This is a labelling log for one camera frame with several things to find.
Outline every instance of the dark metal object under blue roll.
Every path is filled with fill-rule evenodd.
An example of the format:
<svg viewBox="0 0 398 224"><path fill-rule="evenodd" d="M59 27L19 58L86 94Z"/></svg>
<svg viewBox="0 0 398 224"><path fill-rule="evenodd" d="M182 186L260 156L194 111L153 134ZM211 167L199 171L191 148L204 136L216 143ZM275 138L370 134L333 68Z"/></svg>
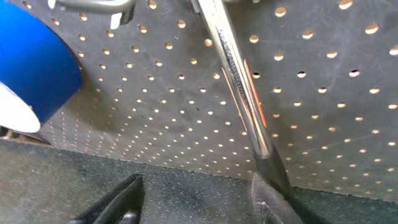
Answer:
<svg viewBox="0 0 398 224"><path fill-rule="evenodd" d="M46 25L3 0L0 28L0 126L33 133L79 89L80 70Z"/></svg>

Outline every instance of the blue object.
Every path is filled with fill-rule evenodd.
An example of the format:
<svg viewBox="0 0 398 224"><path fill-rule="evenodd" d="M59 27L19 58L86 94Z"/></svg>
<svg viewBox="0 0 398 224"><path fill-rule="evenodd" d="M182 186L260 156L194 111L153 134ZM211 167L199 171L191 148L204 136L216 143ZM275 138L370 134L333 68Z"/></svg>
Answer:
<svg viewBox="0 0 398 224"><path fill-rule="evenodd" d="M5 85L27 104L41 126L81 86L78 64L69 48L45 24L4 0L0 0L0 28L0 87ZM16 110L13 100L4 100L6 95L0 95L0 102L5 103L0 110ZM22 115L20 108L0 112L0 116ZM18 118L0 118L0 126L23 132L40 129L13 125L13 119Z"/></svg>

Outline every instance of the white end of blue roll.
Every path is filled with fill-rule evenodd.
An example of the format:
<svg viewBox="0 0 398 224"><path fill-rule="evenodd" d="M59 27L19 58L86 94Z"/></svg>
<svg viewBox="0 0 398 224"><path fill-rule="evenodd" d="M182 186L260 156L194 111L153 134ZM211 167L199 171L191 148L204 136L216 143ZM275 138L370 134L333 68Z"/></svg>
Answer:
<svg viewBox="0 0 398 224"><path fill-rule="evenodd" d="M40 130L40 121L30 106L1 82L0 105L0 126L25 133Z"/></svg>

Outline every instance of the pegboard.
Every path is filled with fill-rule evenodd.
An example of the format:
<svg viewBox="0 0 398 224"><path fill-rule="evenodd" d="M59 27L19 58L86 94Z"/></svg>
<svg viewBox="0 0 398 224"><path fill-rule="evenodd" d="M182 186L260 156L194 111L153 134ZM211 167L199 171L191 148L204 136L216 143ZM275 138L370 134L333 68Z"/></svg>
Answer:
<svg viewBox="0 0 398 224"><path fill-rule="evenodd" d="M12 1L81 63L81 90L42 128L55 147L248 179L255 170L221 65L190 1L133 20ZM398 201L398 2L241 1L237 39L294 186Z"/></svg>

